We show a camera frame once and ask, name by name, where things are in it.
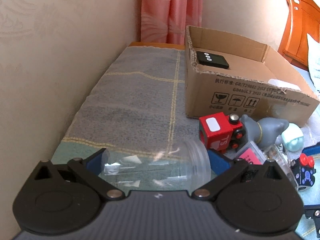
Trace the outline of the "capsule bottle silver cap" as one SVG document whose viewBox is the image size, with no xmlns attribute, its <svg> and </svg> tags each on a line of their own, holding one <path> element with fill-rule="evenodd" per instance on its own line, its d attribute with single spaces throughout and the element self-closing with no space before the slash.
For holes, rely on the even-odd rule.
<svg viewBox="0 0 320 240">
<path fill-rule="evenodd" d="M 290 158 L 286 155 L 286 153 L 280 151 L 279 147 L 276 145 L 268 146 L 268 148 L 263 150 L 263 153 L 267 159 L 271 159 L 277 162 L 282 171 L 286 174 L 293 187 L 298 190 L 298 183 L 296 181 L 295 175 L 291 170 L 291 164 L 289 163 Z"/>
</svg>

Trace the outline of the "black toy train red wheels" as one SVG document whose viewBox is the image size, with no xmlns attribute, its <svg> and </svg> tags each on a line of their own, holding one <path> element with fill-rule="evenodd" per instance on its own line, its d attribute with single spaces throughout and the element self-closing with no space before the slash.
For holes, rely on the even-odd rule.
<svg viewBox="0 0 320 240">
<path fill-rule="evenodd" d="M 305 191 L 315 184 L 315 160 L 312 156 L 301 153 L 299 158 L 291 161 L 291 170 L 298 184 L 298 191 Z"/>
</svg>

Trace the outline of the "black digital timer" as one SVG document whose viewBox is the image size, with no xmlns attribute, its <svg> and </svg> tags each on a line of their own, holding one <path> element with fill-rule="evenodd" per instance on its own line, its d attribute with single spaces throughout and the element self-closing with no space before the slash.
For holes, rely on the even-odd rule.
<svg viewBox="0 0 320 240">
<path fill-rule="evenodd" d="M 199 64 L 201 65 L 223 69 L 229 68 L 228 62 L 221 55 L 212 54 L 204 51 L 197 51 L 196 56 Z"/>
</svg>

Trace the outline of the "wooden bed headboard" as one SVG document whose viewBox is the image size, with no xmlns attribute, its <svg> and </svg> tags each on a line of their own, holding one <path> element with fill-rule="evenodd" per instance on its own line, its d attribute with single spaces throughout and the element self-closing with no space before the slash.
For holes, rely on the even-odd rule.
<svg viewBox="0 0 320 240">
<path fill-rule="evenodd" d="M 319 6 L 313 0 L 286 0 L 289 14 L 278 48 L 292 65 L 308 70 L 308 39 L 319 41 Z"/>
</svg>

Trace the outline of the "grey elephant figure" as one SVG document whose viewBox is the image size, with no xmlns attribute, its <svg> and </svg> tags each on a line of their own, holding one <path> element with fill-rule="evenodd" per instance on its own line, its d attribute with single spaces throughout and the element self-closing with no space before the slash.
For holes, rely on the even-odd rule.
<svg viewBox="0 0 320 240">
<path fill-rule="evenodd" d="M 240 121 L 246 132 L 245 141 L 254 142 L 261 150 L 277 144 L 277 137 L 289 126 L 285 119 L 268 117 L 255 121 L 246 114 L 241 116 Z"/>
</svg>

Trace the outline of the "pink curtain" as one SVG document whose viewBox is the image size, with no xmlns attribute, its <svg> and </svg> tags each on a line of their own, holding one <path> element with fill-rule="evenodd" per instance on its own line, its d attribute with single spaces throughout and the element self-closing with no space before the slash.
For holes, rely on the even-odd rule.
<svg viewBox="0 0 320 240">
<path fill-rule="evenodd" d="M 142 0 L 142 42 L 184 44 L 185 28 L 202 25 L 203 0 Z"/>
</svg>

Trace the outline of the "light blue pillow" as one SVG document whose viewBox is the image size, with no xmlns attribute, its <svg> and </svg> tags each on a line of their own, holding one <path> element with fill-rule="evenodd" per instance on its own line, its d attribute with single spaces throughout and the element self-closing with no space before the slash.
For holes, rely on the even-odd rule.
<svg viewBox="0 0 320 240">
<path fill-rule="evenodd" d="M 308 69 L 314 87 L 319 92 L 320 89 L 320 47 L 319 42 L 307 34 L 308 41 Z"/>
</svg>

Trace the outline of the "clear plastic cup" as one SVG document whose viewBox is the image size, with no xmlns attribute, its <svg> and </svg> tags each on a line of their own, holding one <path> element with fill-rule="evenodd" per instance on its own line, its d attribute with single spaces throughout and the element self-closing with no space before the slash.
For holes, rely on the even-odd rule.
<svg viewBox="0 0 320 240">
<path fill-rule="evenodd" d="M 129 194 L 130 191 L 187 191 L 211 180 L 208 153 L 203 143 L 185 140 L 148 157 L 104 152 L 99 177 Z"/>
</svg>

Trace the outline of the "cardboard box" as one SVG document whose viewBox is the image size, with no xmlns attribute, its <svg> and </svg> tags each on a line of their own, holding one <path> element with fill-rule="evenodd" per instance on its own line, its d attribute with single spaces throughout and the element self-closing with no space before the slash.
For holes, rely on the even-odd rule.
<svg viewBox="0 0 320 240">
<path fill-rule="evenodd" d="M 223 56 L 228 69 L 199 64 L 197 51 Z M 304 126 L 319 98 L 298 71 L 272 47 L 195 26 L 185 30 L 185 113 L 199 118 L 217 112 L 274 117 Z M 268 84 L 269 79 L 298 85 L 301 91 Z"/>
</svg>

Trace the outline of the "pink refill card case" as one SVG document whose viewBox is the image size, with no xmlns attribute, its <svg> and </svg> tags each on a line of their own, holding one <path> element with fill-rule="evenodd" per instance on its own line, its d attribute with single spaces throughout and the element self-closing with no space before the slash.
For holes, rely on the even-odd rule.
<svg viewBox="0 0 320 240">
<path fill-rule="evenodd" d="M 249 164 L 253 165 L 263 165 L 266 161 L 264 153 L 253 141 L 245 143 L 237 150 L 234 160 L 236 159 L 244 159 Z"/>
</svg>

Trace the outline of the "mint green earbud case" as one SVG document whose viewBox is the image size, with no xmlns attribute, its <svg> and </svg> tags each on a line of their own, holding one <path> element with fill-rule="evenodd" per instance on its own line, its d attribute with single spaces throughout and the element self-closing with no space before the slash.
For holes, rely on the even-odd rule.
<svg viewBox="0 0 320 240">
<path fill-rule="evenodd" d="M 300 127 L 294 123 L 289 123 L 281 137 L 284 147 L 290 152 L 300 151 L 304 146 L 304 134 Z"/>
</svg>

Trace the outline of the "white plastic jar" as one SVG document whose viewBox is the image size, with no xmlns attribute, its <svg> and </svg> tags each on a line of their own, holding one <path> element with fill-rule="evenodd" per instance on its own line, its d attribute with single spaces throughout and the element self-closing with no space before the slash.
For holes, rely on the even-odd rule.
<svg viewBox="0 0 320 240">
<path fill-rule="evenodd" d="M 267 83 L 274 85 L 276 87 L 279 87 L 279 88 L 289 88 L 289 89 L 301 91 L 301 89 L 298 85 L 295 85 L 293 83 L 289 83 L 289 82 L 286 82 L 283 80 L 269 79 Z"/>
</svg>

